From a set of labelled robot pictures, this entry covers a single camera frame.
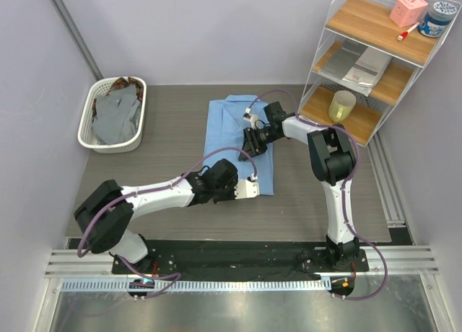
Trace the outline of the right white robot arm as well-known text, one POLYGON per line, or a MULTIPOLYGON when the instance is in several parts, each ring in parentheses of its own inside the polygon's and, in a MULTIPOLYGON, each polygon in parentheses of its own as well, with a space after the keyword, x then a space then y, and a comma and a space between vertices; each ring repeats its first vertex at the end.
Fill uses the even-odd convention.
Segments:
POLYGON ((342 125, 325 126, 283 111, 279 102, 263 108, 267 122, 257 127, 259 117, 245 109, 244 151, 240 161, 263 154, 281 138, 296 139, 308 146, 314 176, 321 182, 328 211, 326 262, 336 271, 349 268, 359 256, 359 238, 352 225, 350 190, 357 164, 356 154, 342 125))

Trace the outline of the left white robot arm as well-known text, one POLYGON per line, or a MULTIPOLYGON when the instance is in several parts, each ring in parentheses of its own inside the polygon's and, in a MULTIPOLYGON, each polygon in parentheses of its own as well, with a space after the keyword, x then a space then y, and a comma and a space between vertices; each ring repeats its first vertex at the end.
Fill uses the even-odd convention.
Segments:
POLYGON ((203 172, 160 184, 122 187, 115 180, 106 180, 74 212, 83 232, 77 254, 81 258, 89 251, 108 251, 144 274, 153 267, 154 251, 140 234, 128 229, 131 220, 173 207, 233 200, 237 183, 237 168, 226 159, 203 172))

